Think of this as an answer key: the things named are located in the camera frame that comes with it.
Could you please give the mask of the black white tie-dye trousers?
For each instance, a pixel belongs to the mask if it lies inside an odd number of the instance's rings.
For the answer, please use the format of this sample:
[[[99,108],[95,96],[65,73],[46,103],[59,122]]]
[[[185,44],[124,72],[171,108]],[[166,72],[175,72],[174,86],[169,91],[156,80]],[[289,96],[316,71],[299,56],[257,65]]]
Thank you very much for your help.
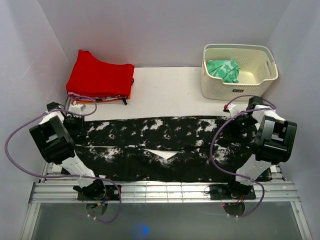
[[[84,122],[75,151],[113,181],[227,182],[252,154],[255,133],[229,137],[225,116],[165,116]]]

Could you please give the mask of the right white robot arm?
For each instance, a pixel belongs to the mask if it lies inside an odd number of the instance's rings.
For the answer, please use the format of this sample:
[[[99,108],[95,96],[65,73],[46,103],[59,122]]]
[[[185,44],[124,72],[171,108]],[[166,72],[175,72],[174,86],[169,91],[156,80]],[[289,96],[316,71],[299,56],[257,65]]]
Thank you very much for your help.
[[[232,198],[243,198],[252,194],[253,181],[267,169],[289,160],[297,131],[297,124],[280,117],[271,104],[260,96],[249,95],[244,113],[230,122],[231,135],[241,137],[251,127],[255,137],[252,155],[232,176],[226,185],[226,194]]]

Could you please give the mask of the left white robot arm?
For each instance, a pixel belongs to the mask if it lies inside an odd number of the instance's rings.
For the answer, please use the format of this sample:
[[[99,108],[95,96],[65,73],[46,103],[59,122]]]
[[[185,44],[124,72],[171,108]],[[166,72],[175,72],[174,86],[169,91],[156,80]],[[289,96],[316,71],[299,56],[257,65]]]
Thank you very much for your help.
[[[73,189],[89,199],[101,200],[106,196],[106,187],[77,156],[74,138],[85,133],[84,117],[61,112],[57,102],[46,105],[48,115],[29,132],[47,163],[62,167],[70,175],[79,175],[78,186]]]

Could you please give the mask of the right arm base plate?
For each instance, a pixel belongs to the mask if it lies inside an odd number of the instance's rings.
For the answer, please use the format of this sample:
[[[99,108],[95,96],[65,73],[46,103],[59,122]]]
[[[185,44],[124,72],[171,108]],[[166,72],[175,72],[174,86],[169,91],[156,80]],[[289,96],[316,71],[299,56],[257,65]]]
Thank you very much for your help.
[[[211,184],[207,186],[204,194],[209,195],[211,200],[255,200],[256,194],[253,186]]]

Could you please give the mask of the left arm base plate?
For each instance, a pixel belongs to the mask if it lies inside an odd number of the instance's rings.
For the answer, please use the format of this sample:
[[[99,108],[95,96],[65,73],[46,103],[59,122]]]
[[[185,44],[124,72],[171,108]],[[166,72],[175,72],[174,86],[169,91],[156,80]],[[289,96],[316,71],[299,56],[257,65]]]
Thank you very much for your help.
[[[78,201],[118,201],[122,192],[122,185],[118,184],[117,187],[118,189],[114,185],[105,185],[105,195],[100,199],[87,197],[80,192],[77,194],[76,199]]]

